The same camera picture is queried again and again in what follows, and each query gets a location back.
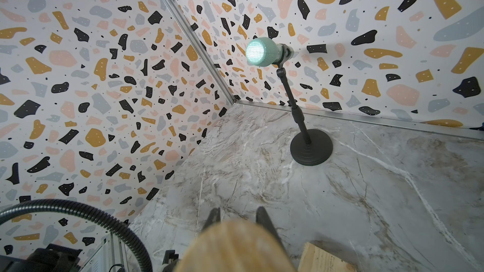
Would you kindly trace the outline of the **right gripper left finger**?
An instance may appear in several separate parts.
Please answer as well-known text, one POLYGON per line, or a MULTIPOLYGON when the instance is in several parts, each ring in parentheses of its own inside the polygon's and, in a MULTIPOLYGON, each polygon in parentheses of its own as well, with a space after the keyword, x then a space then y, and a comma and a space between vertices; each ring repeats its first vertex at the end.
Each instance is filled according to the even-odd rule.
POLYGON ((220 223, 221 221, 221 209, 220 208, 213 208, 210 213, 209 213, 209 216, 202 228, 202 231, 204 232, 205 230, 207 230, 210 226, 212 225, 215 225, 217 223, 220 223))

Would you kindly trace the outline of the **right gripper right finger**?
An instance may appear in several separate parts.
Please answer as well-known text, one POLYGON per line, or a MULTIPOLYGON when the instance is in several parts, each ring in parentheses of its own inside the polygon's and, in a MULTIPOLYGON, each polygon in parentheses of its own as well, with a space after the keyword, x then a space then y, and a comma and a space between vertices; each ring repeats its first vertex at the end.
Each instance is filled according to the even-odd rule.
POLYGON ((258 207, 256 211, 256 223, 267 230, 282 248, 284 247, 277 230, 264 207, 258 207))

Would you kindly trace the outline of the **wooden handle claw hammer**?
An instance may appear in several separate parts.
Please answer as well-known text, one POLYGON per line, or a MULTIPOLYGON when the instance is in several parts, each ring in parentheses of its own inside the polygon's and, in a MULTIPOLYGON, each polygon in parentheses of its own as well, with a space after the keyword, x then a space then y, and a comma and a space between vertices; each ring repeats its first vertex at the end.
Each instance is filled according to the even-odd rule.
POLYGON ((261 225, 236 219, 204 230, 175 271, 296 271, 279 241, 261 225))

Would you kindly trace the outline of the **wooden block with nails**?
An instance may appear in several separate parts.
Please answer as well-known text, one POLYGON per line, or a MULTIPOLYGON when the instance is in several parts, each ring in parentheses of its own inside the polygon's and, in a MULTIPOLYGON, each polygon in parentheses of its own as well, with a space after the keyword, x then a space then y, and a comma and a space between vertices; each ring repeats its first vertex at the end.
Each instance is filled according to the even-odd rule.
POLYGON ((356 272, 357 269, 342 259, 307 242, 301 255, 298 272, 356 272))

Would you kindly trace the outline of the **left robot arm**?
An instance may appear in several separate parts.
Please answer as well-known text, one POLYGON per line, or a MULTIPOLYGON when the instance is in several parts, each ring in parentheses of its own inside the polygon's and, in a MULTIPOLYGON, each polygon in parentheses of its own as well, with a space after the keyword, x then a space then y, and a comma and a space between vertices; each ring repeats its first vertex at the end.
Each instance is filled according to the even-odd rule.
POLYGON ((70 272, 80 271, 80 249, 55 244, 38 248, 27 259, 1 255, 1 271, 5 272, 70 272))

